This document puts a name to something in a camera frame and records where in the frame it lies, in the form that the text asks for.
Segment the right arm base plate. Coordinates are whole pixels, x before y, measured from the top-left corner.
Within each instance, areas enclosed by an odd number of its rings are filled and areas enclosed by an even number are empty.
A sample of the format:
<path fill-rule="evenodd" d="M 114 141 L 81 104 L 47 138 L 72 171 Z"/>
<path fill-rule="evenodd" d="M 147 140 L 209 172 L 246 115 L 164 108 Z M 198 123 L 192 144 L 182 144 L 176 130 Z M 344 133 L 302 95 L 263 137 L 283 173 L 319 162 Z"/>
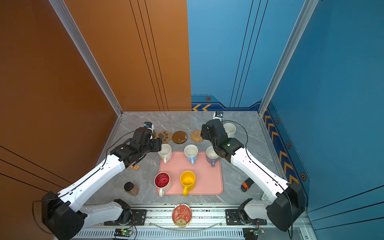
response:
<path fill-rule="evenodd" d="M 247 219 L 243 221 L 240 218 L 239 210 L 238 209 L 226 209 L 225 210 L 226 215 L 226 223 L 228 226 L 235 226 L 235 225 L 258 225 L 258 226 L 266 226 L 267 221 L 264 219 Z"/>

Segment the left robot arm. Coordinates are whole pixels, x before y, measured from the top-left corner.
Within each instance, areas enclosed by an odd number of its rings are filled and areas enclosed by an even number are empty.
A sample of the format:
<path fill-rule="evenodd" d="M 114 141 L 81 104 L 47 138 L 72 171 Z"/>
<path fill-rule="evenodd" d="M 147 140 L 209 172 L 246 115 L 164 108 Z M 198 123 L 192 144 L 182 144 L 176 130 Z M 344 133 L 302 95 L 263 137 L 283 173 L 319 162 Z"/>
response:
<path fill-rule="evenodd" d="M 85 207 L 86 201 L 111 178 L 135 166 L 148 153 L 159 152 L 162 143 L 154 139 L 154 125 L 146 122 L 132 138 L 118 145 L 106 158 L 74 184 L 42 198 L 42 223 L 58 240 L 70 240 L 80 230 L 104 222 L 127 224 L 131 207 L 121 199 L 108 204 Z"/>

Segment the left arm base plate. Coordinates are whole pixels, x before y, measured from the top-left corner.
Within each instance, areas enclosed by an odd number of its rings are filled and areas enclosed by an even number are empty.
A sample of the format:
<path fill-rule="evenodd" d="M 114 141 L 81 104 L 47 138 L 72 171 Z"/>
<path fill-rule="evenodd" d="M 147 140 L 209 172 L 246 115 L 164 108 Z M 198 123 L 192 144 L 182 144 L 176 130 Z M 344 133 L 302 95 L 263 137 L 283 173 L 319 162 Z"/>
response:
<path fill-rule="evenodd" d="M 104 226 L 143 226 L 145 224 L 147 210 L 123 210 L 115 221 L 104 222 Z"/>

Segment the glossy dark brown coaster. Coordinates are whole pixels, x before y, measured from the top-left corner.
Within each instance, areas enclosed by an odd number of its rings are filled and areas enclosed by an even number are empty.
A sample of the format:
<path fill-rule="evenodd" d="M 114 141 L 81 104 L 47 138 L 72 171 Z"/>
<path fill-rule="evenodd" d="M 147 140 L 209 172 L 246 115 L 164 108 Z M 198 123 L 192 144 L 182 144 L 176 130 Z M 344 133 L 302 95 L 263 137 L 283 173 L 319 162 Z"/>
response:
<path fill-rule="evenodd" d="M 177 131 L 173 133 L 172 140 L 175 144 L 183 144 L 188 140 L 188 135 L 184 131 Z"/>

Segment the paw print cork coaster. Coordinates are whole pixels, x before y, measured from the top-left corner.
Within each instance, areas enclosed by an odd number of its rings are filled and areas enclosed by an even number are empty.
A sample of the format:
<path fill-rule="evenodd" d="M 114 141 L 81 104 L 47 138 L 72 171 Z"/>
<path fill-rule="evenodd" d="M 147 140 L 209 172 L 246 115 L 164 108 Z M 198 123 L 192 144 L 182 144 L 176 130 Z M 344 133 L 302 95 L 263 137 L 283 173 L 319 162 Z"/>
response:
<path fill-rule="evenodd" d="M 163 130 L 156 134 L 156 138 L 162 141 L 162 144 L 167 144 L 173 138 L 173 133 L 167 130 Z"/>

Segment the light blue mug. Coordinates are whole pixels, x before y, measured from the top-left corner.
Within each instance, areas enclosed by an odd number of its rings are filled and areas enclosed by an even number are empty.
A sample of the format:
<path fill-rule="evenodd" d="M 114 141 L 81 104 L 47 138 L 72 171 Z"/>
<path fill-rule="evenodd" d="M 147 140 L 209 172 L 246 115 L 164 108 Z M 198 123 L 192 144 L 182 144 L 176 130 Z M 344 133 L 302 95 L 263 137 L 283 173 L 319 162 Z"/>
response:
<path fill-rule="evenodd" d="M 196 145 L 187 145 L 184 149 L 184 154 L 188 162 L 190 162 L 192 165 L 195 164 L 197 158 L 198 158 L 198 147 Z"/>

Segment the white mug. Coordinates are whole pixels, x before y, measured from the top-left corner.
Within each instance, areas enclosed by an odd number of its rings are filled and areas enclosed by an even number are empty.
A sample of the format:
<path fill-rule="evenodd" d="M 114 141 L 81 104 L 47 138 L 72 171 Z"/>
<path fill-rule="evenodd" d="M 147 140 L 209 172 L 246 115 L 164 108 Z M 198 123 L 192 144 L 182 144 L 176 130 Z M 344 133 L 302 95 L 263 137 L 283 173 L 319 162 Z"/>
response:
<path fill-rule="evenodd" d="M 224 125 L 225 132 L 227 133 L 229 138 L 235 138 L 236 126 L 232 123 L 225 123 Z"/>

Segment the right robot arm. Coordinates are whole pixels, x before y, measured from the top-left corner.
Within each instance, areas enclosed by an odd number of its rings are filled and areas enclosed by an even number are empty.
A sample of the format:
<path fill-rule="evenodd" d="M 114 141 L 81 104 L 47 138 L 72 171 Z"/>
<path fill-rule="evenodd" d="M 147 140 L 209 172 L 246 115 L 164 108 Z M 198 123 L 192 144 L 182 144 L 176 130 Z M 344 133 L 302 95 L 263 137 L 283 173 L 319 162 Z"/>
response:
<path fill-rule="evenodd" d="M 239 206 L 239 217 L 246 225 L 256 219 L 268 218 L 279 230 L 286 232 L 305 211 L 303 188 L 275 175 L 248 151 L 239 140 L 228 137 L 221 120 L 213 119 L 202 125 L 201 137 L 211 142 L 219 157 L 242 170 L 258 185 L 269 202 L 261 204 L 253 199 Z"/>

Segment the cream mug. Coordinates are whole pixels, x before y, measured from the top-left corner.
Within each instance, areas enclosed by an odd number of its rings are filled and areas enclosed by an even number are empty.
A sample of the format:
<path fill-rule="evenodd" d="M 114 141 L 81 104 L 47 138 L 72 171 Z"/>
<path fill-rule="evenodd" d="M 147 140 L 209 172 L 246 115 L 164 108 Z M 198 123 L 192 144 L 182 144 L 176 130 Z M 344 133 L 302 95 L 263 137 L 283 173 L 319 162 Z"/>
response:
<path fill-rule="evenodd" d="M 161 159 L 167 164 L 172 158 L 172 147 L 169 144 L 162 144 L 161 150 L 158 152 Z"/>

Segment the purple mug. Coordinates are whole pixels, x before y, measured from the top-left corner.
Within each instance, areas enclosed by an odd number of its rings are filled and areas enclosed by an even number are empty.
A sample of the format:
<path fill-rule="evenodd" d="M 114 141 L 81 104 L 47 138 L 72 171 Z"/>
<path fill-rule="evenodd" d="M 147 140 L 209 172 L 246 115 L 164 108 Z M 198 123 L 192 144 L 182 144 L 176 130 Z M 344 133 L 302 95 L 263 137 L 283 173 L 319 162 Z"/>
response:
<path fill-rule="evenodd" d="M 220 157 L 215 152 L 213 146 L 210 146 L 206 149 L 206 160 L 212 166 L 212 168 L 214 168 L 216 163 L 220 160 Z"/>

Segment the yellow mug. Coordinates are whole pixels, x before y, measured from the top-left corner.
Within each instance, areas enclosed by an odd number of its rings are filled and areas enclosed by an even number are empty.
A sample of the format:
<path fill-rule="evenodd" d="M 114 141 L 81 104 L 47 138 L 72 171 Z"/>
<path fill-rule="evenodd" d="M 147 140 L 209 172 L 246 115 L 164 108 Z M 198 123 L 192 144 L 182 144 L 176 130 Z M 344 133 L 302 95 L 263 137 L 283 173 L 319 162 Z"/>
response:
<path fill-rule="evenodd" d="M 180 176 L 180 182 L 183 185 L 183 196 L 187 196 L 195 188 L 196 176 L 191 171 L 185 171 Z"/>

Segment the woven rattan coaster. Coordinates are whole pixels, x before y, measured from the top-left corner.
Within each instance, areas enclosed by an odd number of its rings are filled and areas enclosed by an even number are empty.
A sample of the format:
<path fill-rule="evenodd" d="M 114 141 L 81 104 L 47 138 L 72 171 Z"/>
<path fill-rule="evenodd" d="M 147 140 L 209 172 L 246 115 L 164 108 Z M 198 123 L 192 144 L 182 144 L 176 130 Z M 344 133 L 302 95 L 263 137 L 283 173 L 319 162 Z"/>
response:
<path fill-rule="evenodd" d="M 200 143 L 203 141 L 203 138 L 201 137 L 201 130 L 196 130 L 196 131 L 193 131 L 191 134 L 190 134 L 190 138 L 193 142 L 195 143 Z"/>

